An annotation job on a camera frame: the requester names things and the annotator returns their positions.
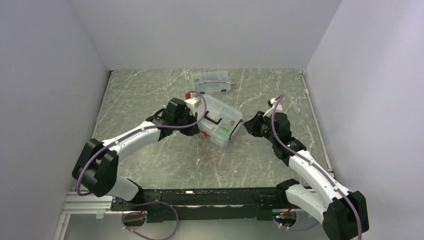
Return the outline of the small green box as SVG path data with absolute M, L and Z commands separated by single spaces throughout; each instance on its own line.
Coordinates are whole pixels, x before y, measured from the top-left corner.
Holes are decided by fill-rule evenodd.
M 222 129 L 219 131 L 219 135 L 225 137 L 225 136 L 227 136 L 229 134 L 230 130 L 231 130 L 231 126 L 230 125 L 224 125 L 222 127 Z

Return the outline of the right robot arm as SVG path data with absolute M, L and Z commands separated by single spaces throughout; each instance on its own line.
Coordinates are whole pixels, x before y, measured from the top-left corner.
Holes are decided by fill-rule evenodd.
M 243 126 L 250 135 L 267 139 L 275 156 L 313 189 L 310 192 L 295 179 L 279 183 L 275 200 L 280 207 L 292 204 L 303 209 L 322 225 L 330 240 L 360 239 L 369 230 L 365 196 L 337 182 L 315 161 L 307 147 L 292 135 L 285 113 L 258 111 Z

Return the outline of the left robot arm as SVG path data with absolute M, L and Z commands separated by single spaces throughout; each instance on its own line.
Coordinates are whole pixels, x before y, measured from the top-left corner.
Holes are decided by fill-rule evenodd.
M 186 100 L 172 98 L 166 107 L 126 133 L 102 141 L 88 140 L 71 173 L 76 180 L 76 193 L 84 196 L 81 187 L 85 187 L 87 195 L 116 197 L 129 209 L 139 209 L 145 202 L 145 191 L 136 182 L 118 175 L 119 163 L 174 131 L 186 136 L 199 134 L 198 124 L 207 113 L 206 100 L 202 95 L 186 96 Z

